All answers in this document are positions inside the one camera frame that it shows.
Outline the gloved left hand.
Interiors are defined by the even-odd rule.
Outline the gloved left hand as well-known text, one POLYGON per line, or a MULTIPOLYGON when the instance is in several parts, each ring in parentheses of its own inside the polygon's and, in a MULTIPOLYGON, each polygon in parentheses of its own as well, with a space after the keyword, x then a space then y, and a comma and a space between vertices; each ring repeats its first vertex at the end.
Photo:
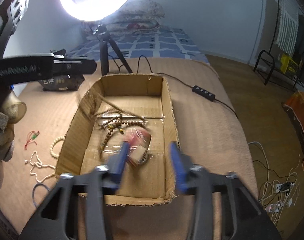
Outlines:
POLYGON ((13 90, 0 94, 0 161, 10 161, 14 152, 14 125, 26 114, 27 106, 13 90))

